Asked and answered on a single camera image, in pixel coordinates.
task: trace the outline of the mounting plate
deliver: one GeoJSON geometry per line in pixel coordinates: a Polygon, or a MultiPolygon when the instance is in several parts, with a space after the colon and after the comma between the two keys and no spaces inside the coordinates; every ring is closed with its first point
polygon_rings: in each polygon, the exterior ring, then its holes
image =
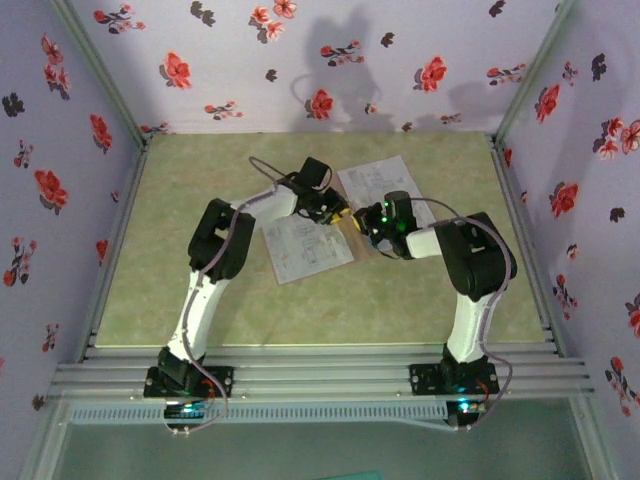
{"type": "MultiPolygon", "coordinates": [[[[224,386],[227,397],[231,397],[231,390],[233,389],[233,367],[204,367],[204,369],[224,386]]],[[[182,390],[168,387],[166,383],[163,382],[158,367],[151,367],[147,370],[143,396],[145,398],[212,398],[214,396],[212,389],[215,391],[216,398],[222,396],[222,392],[220,392],[218,387],[212,385],[212,382],[203,376],[202,381],[187,395],[182,390]]]]}
{"type": "Polygon", "coordinates": [[[486,385],[489,394],[500,391],[496,367],[491,363],[488,363],[487,368],[473,379],[455,386],[446,384],[439,363],[409,365],[409,383],[414,395],[486,395],[487,392],[476,380],[486,385]]]}

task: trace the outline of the purple wall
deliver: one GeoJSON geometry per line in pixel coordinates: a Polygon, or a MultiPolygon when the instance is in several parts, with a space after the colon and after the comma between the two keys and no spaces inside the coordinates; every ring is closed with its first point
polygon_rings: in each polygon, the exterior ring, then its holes
{"type": "Polygon", "coordinates": [[[638,4],[577,3],[506,138],[506,158],[559,323],[571,353],[587,361],[621,478],[637,478],[638,4]]]}
{"type": "Polygon", "coordinates": [[[136,147],[49,2],[4,2],[0,32],[0,477],[13,479],[57,363],[83,340],[136,147]]]}

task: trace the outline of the floral wallpaper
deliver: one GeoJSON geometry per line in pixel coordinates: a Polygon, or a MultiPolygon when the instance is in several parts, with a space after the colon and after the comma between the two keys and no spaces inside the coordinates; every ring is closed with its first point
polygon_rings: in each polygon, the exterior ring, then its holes
{"type": "Polygon", "coordinates": [[[36,3],[4,2],[0,18],[0,477],[7,480],[18,478],[56,365],[73,362],[84,341],[105,238],[136,153],[50,3],[36,3]]]}
{"type": "Polygon", "coordinates": [[[620,478],[640,470],[640,52],[628,14],[636,6],[577,2],[503,145],[620,478]]]}
{"type": "Polygon", "coordinates": [[[140,126],[494,132],[558,0],[71,4],[140,126]]]}

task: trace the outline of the instruction sheet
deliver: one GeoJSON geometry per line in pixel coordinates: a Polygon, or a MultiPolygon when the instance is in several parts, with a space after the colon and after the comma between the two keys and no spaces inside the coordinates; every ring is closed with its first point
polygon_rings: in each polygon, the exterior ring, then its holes
{"type": "Polygon", "coordinates": [[[291,215],[262,228],[280,285],[353,261],[338,225],[317,225],[291,215]]]}
{"type": "MultiPolygon", "coordinates": [[[[411,178],[407,166],[400,155],[387,160],[368,163],[359,167],[338,171],[338,178],[344,187],[352,211],[369,207],[376,202],[383,203],[386,193],[394,190],[408,192],[413,198],[421,198],[418,186],[411,178]]],[[[436,221],[427,202],[413,202],[413,214],[419,228],[436,221]]],[[[378,246],[380,250],[390,250],[386,240],[378,246]]]]}

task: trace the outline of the floor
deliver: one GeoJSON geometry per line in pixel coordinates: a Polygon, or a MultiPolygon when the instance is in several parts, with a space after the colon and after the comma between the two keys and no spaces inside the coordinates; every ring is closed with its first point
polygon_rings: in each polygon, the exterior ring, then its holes
{"type": "Polygon", "coordinates": [[[395,423],[164,426],[67,430],[57,480],[312,480],[377,471],[384,480],[591,478],[566,401],[505,401],[471,432],[395,423]]]}
{"type": "MultiPolygon", "coordinates": [[[[486,211],[516,255],[518,276],[498,304],[491,342],[540,342],[522,267],[484,134],[329,133],[155,137],[137,192],[102,324],[99,346],[159,346],[185,300],[187,245],[207,203],[268,188],[254,155],[289,172],[307,156],[334,170],[401,155],[423,195],[461,214],[486,211]]],[[[432,207],[436,218],[447,212],[432,207]]],[[[278,285],[261,232],[243,271],[225,291],[210,345],[443,343],[456,295],[439,257],[353,262],[278,285]]]]}

